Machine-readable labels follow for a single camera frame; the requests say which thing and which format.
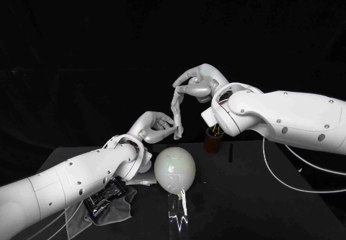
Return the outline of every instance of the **black tabletop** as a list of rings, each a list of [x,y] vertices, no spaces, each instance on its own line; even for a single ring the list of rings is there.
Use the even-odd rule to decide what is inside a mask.
[[[203,143],[183,143],[174,146],[189,151],[196,164],[196,177],[186,192],[192,240],[346,238],[346,229],[320,196],[290,189],[274,179],[264,162],[262,141],[223,142],[219,153],[213,155],[205,152]],[[151,145],[153,153],[159,153],[167,147],[172,145]],[[97,148],[58,148],[39,172]],[[265,155],[280,179],[296,188],[311,190],[277,145],[268,141]],[[134,188],[137,195],[131,202],[133,217],[101,227],[92,225],[75,240],[170,239],[169,193],[159,184],[134,185]],[[13,239],[26,239],[59,214],[43,219]],[[48,239],[63,224],[65,217],[36,239]],[[66,229],[53,239],[68,239]]]

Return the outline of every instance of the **small glass jar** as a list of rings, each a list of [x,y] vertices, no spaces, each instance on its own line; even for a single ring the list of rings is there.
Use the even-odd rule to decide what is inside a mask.
[[[221,135],[213,135],[210,128],[205,131],[205,139],[203,139],[203,149],[209,154],[216,154],[222,147],[222,137]]]

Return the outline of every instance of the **white cable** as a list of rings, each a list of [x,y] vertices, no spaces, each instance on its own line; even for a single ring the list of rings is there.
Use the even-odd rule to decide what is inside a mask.
[[[58,216],[58,218],[26,239],[30,240],[33,239],[43,231],[45,229],[56,222],[56,220],[59,219],[59,217],[65,214],[68,208],[65,209],[65,211],[62,212],[62,214]]]
[[[346,189],[342,189],[342,190],[334,190],[334,191],[310,191],[310,190],[304,190],[304,189],[298,189],[290,185],[287,185],[280,179],[278,177],[275,176],[275,174],[272,173],[272,170],[268,166],[268,163],[267,163],[267,158],[265,158],[265,137],[262,138],[262,157],[264,157],[264,162],[265,162],[265,165],[267,165],[267,168],[268,168],[268,171],[271,173],[271,175],[274,176],[274,178],[291,189],[300,191],[300,192],[306,192],[306,193],[313,193],[313,194],[332,194],[332,193],[340,193],[340,192],[346,192]]]
[[[316,169],[324,171],[324,172],[329,172],[332,174],[339,174],[339,175],[345,175],[346,176],[346,173],[345,172],[339,172],[339,171],[332,171],[332,170],[327,170],[316,165],[313,165],[308,161],[306,161],[297,154],[296,152],[290,149],[290,147],[285,145],[285,147],[288,148],[290,152],[296,155],[296,157],[306,163],[308,164],[311,167],[314,167]]]
[[[78,206],[78,208],[76,208],[76,210],[75,210],[75,212],[73,212],[73,215],[72,215],[72,217],[75,216],[75,214],[76,214],[76,212],[78,212],[78,209],[79,209],[79,207],[81,207],[82,203],[84,203],[84,201],[81,201],[81,204],[79,204],[79,206]],[[59,232],[59,231],[63,229],[63,227],[65,227],[65,226],[66,226],[66,224],[69,223],[69,221],[71,221],[72,217],[69,218],[69,220],[66,221],[66,223],[63,224],[63,226],[61,227],[61,229],[56,231],[56,233],[52,235],[52,237],[50,237],[48,240],[50,240],[50,239],[53,238],[53,236],[58,234],[58,232]]]

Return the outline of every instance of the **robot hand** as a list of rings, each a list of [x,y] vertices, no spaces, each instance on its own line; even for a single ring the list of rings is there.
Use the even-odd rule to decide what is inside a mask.
[[[174,121],[164,113],[146,111],[127,134],[140,141],[144,140],[148,144],[154,144],[177,131],[177,127],[170,127],[169,124],[173,125]]]
[[[189,83],[185,86],[180,84],[189,79]],[[229,84],[221,71],[209,64],[202,64],[189,69],[177,78],[173,83],[179,93],[189,94],[196,97],[200,103],[206,103],[221,86]]]

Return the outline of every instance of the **black background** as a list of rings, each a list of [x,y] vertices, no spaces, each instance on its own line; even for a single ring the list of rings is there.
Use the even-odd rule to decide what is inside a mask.
[[[172,84],[203,63],[265,93],[346,100],[342,1],[4,0],[0,22],[1,185],[35,174],[55,148],[104,145],[146,111],[172,116]],[[208,107],[185,96],[183,138],[161,143],[203,142]],[[343,156],[297,152],[346,171]],[[311,186],[346,188],[340,176],[301,172]]]

